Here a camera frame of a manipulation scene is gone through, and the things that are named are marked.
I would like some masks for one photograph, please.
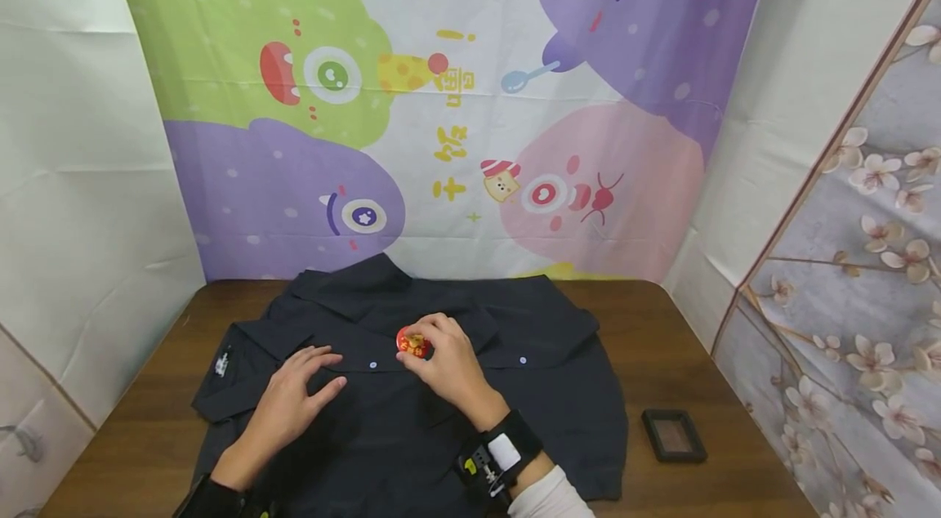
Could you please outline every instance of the black sleeve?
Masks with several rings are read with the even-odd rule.
[[[242,494],[209,479],[199,477],[173,518],[238,518],[245,506]]]

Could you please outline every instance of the white wall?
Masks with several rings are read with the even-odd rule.
[[[42,504],[202,284],[125,0],[0,0],[0,516]]]
[[[761,0],[698,209],[665,287],[711,347],[912,0]]]

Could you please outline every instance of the shirt logo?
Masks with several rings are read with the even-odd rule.
[[[225,376],[225,370],[229,368],[229,353],[223,352],[222,357],[216,359],[216,375]]]

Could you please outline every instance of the black picture frame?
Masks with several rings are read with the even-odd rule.
[[[685,410],[658,410],[648,409],[641,414],[641,420],[644,422],[644,428],[648,433],[650,444],[653,446],[653,453],[659,462],[704,462],[708,458],[706,448],[699,439],[699,433],[696,432],[696,426],[689,413]],[[682,426],[686,439],[689,442],[688,451],[668,450],[663,445],[660,433],[657,432],[656,421],[665,420],[677,422]]]

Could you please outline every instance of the cartoon backdrop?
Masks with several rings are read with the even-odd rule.
[[[209,280],[661,281],[757,0],[129,0]]]

